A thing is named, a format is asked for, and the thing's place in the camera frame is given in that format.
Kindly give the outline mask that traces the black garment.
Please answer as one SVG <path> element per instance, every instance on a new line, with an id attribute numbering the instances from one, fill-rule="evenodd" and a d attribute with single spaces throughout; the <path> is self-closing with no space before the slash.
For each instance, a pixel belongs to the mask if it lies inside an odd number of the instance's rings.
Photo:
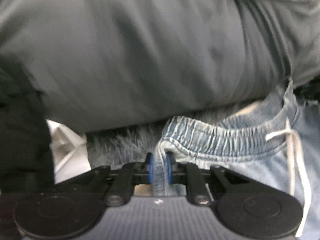
<path id="1" fill-rule="evenodd" d="M 51 137 L 39 93 L 21 65 L 1 57 L 1 191 L 54 183 Z"/>

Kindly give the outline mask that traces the dark grey pillow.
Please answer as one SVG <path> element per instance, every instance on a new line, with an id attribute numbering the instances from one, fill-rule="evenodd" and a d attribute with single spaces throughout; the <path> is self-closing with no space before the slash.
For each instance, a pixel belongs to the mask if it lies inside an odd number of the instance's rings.
<path id="1" fill-rule="evenodd" d="M 77 132 L 265 97 L 319 74 L 319 0 L 1 0 L 1 56 Z"/>

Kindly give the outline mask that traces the white fluffy spotted blanket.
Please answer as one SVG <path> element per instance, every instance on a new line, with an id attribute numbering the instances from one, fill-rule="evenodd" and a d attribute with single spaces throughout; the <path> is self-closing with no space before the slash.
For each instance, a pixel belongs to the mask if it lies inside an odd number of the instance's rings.
<path id="1" fill-rule="evenodd" d="M 165 122 L 86 133 L 91 168 L 102 165 L 119 169 L 125 163 L 143 162 L 153 153 Z"/>

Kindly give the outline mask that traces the cream cartoon bear bedsheet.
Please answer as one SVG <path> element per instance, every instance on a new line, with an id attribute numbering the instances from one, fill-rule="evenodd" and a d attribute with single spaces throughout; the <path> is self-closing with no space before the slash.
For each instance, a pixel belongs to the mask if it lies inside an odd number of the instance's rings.
<path id="1" fill-rule="evenodd" d="M 60 183 L 91 170 L 87 153 L 87 137 L 69 127 L 47 120 L 52 142 L 55 183 Z"/>

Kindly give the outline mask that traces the light blue denim pants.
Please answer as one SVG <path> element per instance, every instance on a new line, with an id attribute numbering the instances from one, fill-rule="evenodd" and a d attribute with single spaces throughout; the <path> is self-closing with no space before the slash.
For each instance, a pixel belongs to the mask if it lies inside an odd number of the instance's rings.
<path id="1" fill-rule="evenodd" d="M 240 115 L 209 124 L 169 120 L 155 148 L 153 192 L 180 196 L 168 181 L 166 155 L 201 169 L 221 165 L 295 196 L 304 205 L 300 239 L 319 239 L 319 103 L 296 96 L 291 80 Z"/>

